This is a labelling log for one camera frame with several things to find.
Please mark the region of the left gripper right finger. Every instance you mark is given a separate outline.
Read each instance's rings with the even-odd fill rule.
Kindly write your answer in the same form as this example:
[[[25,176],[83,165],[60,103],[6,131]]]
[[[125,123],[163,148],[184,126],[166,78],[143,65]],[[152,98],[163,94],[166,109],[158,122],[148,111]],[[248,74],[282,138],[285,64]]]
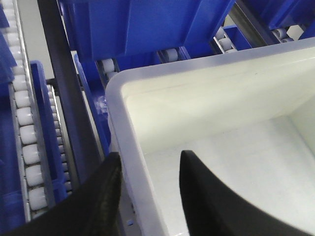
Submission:
[[[191,150],[180,157],[179,187],[191,236],[306,236],[224,184]]]

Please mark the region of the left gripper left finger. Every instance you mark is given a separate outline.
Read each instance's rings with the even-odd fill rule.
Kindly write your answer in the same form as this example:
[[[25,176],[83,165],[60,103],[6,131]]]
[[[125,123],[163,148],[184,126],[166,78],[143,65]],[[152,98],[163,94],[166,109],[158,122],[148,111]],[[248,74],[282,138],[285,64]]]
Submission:
[[[55,207],[7,236],[116,236],[121,159],[111,152],[93,174]]]

